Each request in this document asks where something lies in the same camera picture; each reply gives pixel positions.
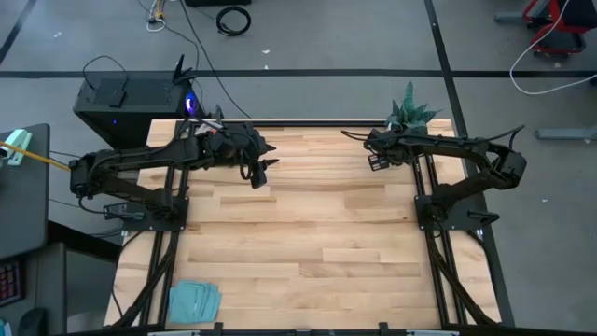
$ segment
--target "wooden tabletop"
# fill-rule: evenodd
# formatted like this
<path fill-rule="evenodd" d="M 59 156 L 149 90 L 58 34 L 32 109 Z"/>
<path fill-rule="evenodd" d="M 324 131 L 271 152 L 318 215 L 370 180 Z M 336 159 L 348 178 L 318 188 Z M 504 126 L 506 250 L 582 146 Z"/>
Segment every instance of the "wooden tabletop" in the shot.
<path fill-rule="evenodd" d="M 174 125 L 154 120 L 148 144 L 165 145 Z M 278 148 L 266 157 L 280 159 L 268 169 L 266 186 L 251 189 L 238 167 L 190 174 L 188 224 L 173 284 L 180 279 L 216 284 L 222 293 L 217 321 L 225 329 L 376 329 L 379 322 L 395 329 L 439 327 L 411 167 L 371 172 L 362 143 L 341 135 L 340 128 L 259 131 Z M 448 119 L 431 121 L 429 132 L 453 135 Z M 435 161 L 440 183 L 465 177 L 460 160 Z M 139 184 L 163 187 L 165 173 L 144 170 Z M 426 171 L 423 176 L 430 190 Z M 450 235 L 463 285 L 499 320 L 483 250 L 461 231 Z M 153 240 L 154 233 L 145 232 L 122 253 L 114 289 L 123 310 L 145 284 Z M 451 291 L 443 283 L 455 322 Z M 160 289 L 150 321 L 157 319 Z M 111 301 L 105 322 L 117 319 Z"/>

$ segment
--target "gray floor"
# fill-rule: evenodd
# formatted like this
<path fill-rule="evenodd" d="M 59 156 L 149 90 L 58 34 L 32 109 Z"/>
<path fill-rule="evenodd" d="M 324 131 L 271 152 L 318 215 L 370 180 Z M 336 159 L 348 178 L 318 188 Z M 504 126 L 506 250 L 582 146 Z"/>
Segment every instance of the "gray floor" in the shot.
<path fill-rule="evenodd" d="M 190 10 L 217 69 L 263 69 L 265 65 L 270 69 L 439 69 L 423 1 L 254 2 L 248 8 L 253 26 L 237 38 L 217 34 L 211 21 Z M 524 26 L 493 22 L 494 11 L 515 9 L 520 1 L 434 3 L 454 70 L 507 70 L 528 47 L 530 35 Z M 0 3 L 0 40 L 8 36 L 24 4 L 24 0 Z M 215 14 L 217 8 L 204 11 Z M 177 3 L 168 3 L 165 13 L 170 27 L 191 37 Z M 38 0 L 0 71 L 80 71 L 100 54 L 115 57 L 129 70 L 168 70 L 183 52 L 194 60 L 195 51 L 188 42 L 166 31 L 147 32 L 143 17 L 135 0 Z M 594 70 L 595 32 L 587 34 L 587 50 L 560 67 L 529 56 L 520 69 Z M 201 69 L 207 68 L 203 56 L 200 64 Z M 108 61 L 91 68 L 116 69 Z M 442 108 L 440 117 L 451 117 L 442 78 L 227 77 L 222 81 L 253 117 L 368 118 L 386 116 L 392 99 L 401 98 L 409 79 L 417 103 Z M 542 90 L 570 80 L 524 79 L 520 84 Z M 52 149 L 84 154 L 106 147 L 72 112 L 81 82 L 0 79 L 2 130 L 46 122 L 51 127 Z M 239 116 L 214 79 L 203 78 L 200 83 L 208 109 L 220 104 L 228 117 Z M 597 92 L 581 85 L 529 97 L 517 92 L 508 79 L 457 78 L 456 87 L 470 134 L 492 135 L 527 125 L 516 142 L 529 161 L 521 185 L 486 194 L 490 210 L 502 217 L 494 230 L 517 325 L 597 331 L 597 262 L 593 258 L 597 231 L 592 221 L 597 215 L 593 206 L 596 148 L 584 142 L 540 142 L 533 137 L 538 127 L 595 124 Z M 50 197 L 74 203 L 68 175 L 53 168 L 50 173 Z M 100 208 L 110 201 L 98 198 L 90 207 Z M 118 225 L 55 203 L 50 204 L 49 216 L 84 232 Z M 89 321 L 101 321 L 97 315 L 107 304 L 114 266 L 79 256 L 69 256 L 69 262 L 69 314 L 96 314 L 96 318 L 79 318 L 71 330 L 98 328 L 97 322 Z"/>

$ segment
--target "black metal frame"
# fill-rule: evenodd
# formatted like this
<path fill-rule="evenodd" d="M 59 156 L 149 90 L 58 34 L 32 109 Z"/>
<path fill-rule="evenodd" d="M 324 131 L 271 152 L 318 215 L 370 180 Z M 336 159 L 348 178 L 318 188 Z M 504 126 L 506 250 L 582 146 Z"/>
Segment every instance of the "black metal frame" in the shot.
<path fill-rule="evenodd" d="M 227 120 L 228 123 L 231 122 L 245 122 L 246 120 L 234 120 L 229 119 Z M 254 126 L 256 127 L 384 127 L 383 119 L 309 119 L 309 120 L 254 120 Z M 425 156 L 425 162 L 427 166 L 427 171 L 431 180 L 432 189 L 434 189 L 437 184 L 437 172 L 435 168 L 435 164 L 433 158 L 431 156 Z M 419 160 L 415 161 L 412 165 L 413 173 L 415 176 L 415 183 L 417 186 L 417 194 L 424 195 L 424 184 L 423 184 L 423 173 L 421 169 L 421 164 Z M 183 171 L 181 174 L 181 181 L 180 186 L 183 187 L 187 183 L 188 178 L 188 171 Z M 174 180 L 174 169 L 168 169 L 166 175 L 166 186 L 171 186 Z M 179 192 L 186 192 L 185 189 L 180 189 Z M 484 199 L 482 195 L 479 196 L 482 200 L 481 203 L 478 203 L 480 206 L 480 210 L 484 209 Z M 424 234 L 433 234 L 431 231 L 424 231 Z M 153 249 L 151 253 L 151 260 L 149 264 L 149 271 L 147 275 L 147 279 L 152 277 L 152 274 L 155 273 L 157 269 L 157 265 L 160 262 L 160 251 L 163 241 L 163 233 L 156 232 L 156 237 L 153 244 Z M 178 245 L 178 232 L 172 232 L 170 238 L 170 245 L 171 247 L 177 247 Z M 429 239 L 435 239 L 433 236 L 426 237 L 428 251 L 431 252 L 431 247 L 428 244 Z M 446 259 L 446 263 L 448 264 L 450 270 L 456 273 L 456 267 L 454 263 L 453 252 L 451 249 L 451 240 L 450 236 L 447 231 L 443 231 L 440 234 L 440 238 L 443 244 L 444 249 L 444 256 Z M 500 300 L 504 299 L 503 293 L 505 291 L 505 283 L 504 277 L 501 272 L 499 258 L 497 256 L 497 250 L 495 246 L 495 241 L 493 239 L 493 233 L 491 232 L 491 226 L 484 228 L 483 239 L 479 240 L 478 242 L 482 243 L 482 246 L 485 250 L 490 274 L 492 277 L 492 284 L 493 290 L 495 292 L 496 299 L 498 301 L 500 315 L 502 316 L 503 323 L 495 326 L 469 326 L 466 322 L 466 313 L 465 307 L 462 304 L 461 298 L 458 297 L 455 293 L 454 295 L 454 303 L 456 307 L 456 316 L 458 323 L 454 324 L 450 322 L 450 317 L 448 315 L 448 308 L 445 299 L 444 288 L 442 286 L 442 279 L 441 279 L 441 272 L 439 271 L 437 265 L 433 261 L 430 255 L 430 266 L 433 276 L 434 282 L 434 289 L 436 292 L 436 299 L 437 299 L 437 312 L 439 315 L 441 329 L 445 331 L 450 331 L 448 334 L 456 335 L 456 332 L 464 334 L 464 335 L 505 335 L 505 336 L 534 336 L 534 335 L 565 335 L 565 336 L 577 336 L 577 335 L 597 335 L 597 334 L 590 334 L 590 333 L 582 333 L 582 332 L 572 332 L 572 331 L 556 331 L 556 330 L 542 330 L 542 329 L 520 329 L 514 328 L 513 322 L 511 320 L 512 313 L 509 310 L 509 303 L 507 302 L 506 305 L 500 305 Z M 174 263 L 172 263 L 164 274 L 164 282 L 162 288 L 162 295 L 160 299 L 160 308 L 159 308 L 159 316 L 158 321 L 155 324 L 148 323 L 148 316 L 149 310 L 151 307 L 151 296 L 149 296 L 146 305 L 144 306 L 143 310 L 140 314 L 139 326 L 137 327 L 127 327 L 127 328 L 116 328 L 116 329 L 100 329 L 94 331 L 86 331 L 86 332 L 78 332 L 78 333 L 71 333 L 68 334 L 69 336 L 102 336 L 102 335 L 143 335 L 146 336 L 148 332 L 158 332 L 158 331 L 165 331 L 166 325 L 166 318 L 168 313 L 168 294 L 169 288 L 172 285 L 172 280 L 174 276 Z M 389 329 L 388 324 L 385 322 L 380 323 L 380 327 L 378 329 L 340 329 L 340 330 L 321 330 L 321 329 L 284 329 L 284 330 L 227 330 L 224 329 L 222 323 L 215 323 L 214 329 L 202 329 L 200 331 L 201 335 L 205 336 L 223 336 L 223 335 L 230 335 L 230 336 L 254 336 L 254 335 L 276 335 L 276 336 L 294 336 L 294 335 L 312 335 L 312 336 L 328 336 L 328 335 L 346 335 L 346 336 L 355 336 L 355 335 L 383 335 L 383 336 L 390 336 L 390 335 L 416 335 L 415 329 Z"/>

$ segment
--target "blue towel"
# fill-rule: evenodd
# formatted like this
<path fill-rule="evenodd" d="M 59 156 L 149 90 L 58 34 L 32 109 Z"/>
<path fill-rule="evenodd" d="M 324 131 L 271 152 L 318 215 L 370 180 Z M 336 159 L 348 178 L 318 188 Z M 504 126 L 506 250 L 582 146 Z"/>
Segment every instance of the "blue towel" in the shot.
<path fill-rule="evenodd" d="M 216 285 L 181 280 L 178 286 L 170 288 L 170 322 L 214 322 L 221 300 Z"/>

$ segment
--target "blue cloth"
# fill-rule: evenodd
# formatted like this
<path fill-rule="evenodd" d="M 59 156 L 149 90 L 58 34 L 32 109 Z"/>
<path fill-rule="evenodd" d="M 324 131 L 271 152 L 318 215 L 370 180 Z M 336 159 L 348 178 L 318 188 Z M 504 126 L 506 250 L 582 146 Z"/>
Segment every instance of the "blue cloth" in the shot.
<path fill-rule="evenodd" d="M 214 322 L 222 295 L 209 283 L 181 280 L 170 288 L 170 322 L 196 324 Z"/>

